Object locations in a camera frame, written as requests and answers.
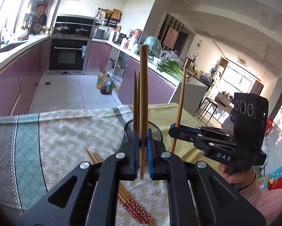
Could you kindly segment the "pink sleeve forearm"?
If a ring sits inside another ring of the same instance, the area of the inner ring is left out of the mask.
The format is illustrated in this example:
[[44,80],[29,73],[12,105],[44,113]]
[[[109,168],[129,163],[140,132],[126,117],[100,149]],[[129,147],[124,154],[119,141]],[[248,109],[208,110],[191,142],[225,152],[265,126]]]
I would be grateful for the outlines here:
[[255,178],[239,193],[265,217],[267,225],[282,225],[282,188],[261,190]]

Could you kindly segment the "right hand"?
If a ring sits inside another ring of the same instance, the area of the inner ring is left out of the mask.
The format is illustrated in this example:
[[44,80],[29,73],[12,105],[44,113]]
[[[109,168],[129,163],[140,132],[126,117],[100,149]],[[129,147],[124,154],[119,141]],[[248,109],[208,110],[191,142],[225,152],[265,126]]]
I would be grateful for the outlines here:
[[224,180],[226,180],[229,184],[234,184],[236,190],[243,190],[248,187],[256,178],[255,170],[252,167],[248,171],[242,171],[235,174],[228,174],[228,166],[220,163],[218,167],[218,173]]

